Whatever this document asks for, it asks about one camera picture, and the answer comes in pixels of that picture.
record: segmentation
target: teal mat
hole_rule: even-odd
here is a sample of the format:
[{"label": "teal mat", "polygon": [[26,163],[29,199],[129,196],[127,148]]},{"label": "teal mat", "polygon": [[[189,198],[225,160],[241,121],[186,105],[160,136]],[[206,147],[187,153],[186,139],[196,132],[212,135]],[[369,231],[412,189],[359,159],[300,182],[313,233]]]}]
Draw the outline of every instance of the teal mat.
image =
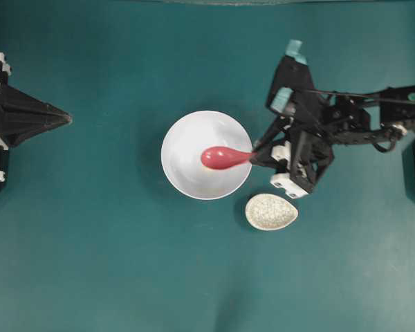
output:
[{"label": "teal mat", "polygon": [[319,89],[415,84],[415,1],[203,7],[0,1],[10,84],[74,116],[12,152],[0,194],[0,332],[415,331],[413,137],[337,147],[281,232],[248,197],[178,193],[160,145],[214,109],[252,140],[289,39]]}]

